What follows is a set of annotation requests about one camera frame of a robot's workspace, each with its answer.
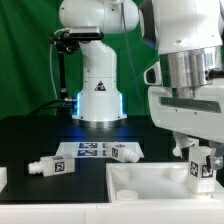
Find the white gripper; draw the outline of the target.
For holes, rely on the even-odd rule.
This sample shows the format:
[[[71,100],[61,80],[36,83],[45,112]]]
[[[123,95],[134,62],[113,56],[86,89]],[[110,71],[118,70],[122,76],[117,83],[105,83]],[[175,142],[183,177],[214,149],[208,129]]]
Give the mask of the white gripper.
[[[158,62],[144,72],[154,124],[174,131],[175,143],[180,148],[190,147],[187,135],[214,141],[210,143],[213,170],[224,166],[224,78],[220,72],[217,75],[211,84],[196,88],[194,98],[176,98],[170,88],[162,86]]]

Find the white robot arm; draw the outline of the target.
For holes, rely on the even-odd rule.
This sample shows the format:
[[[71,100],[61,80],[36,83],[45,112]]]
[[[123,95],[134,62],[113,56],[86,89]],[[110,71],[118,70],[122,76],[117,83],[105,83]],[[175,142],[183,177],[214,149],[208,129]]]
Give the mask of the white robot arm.
[[[224,167],[223,9],[221,0],[144,0],[128,7],[133,26],[158,50],[149,84],[152,120],[178,139],[210,141],[210,166]]]

